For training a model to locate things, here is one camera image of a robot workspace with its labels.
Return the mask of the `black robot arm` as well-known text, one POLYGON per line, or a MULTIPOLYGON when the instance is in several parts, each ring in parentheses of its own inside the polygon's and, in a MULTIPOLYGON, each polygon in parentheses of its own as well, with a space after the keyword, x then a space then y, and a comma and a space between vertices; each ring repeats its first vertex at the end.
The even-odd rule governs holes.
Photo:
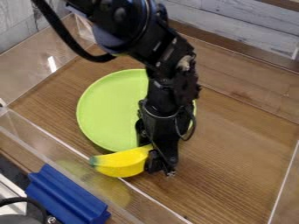
POLYGON ((97 45, 116 57, 144 64, 148 84, 137 103, 136 141, 151 144, 144 169, 173 174, 179 142, 196 127, 193 101, 202 86, 196 53, 168 24, 167 9, 155 0, 65 0, 67 7, 91 22, 97 45))

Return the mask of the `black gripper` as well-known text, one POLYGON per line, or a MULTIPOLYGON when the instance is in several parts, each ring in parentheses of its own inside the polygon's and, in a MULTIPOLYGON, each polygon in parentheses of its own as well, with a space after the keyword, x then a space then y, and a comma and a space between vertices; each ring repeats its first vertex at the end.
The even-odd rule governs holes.
POLYGON ((135 123, 136 143, 139 146, 151 144, 144 162, 144 170, 153 174, 163 172, 173 176, 176 171, 168 164, 179 162, 179 141, 187 140, 184 136, 191 123, 196 123, 193 103, 180 106, 169 115, 160 115, 149 109, 147 99, 137 103, 137 121, 135 123))

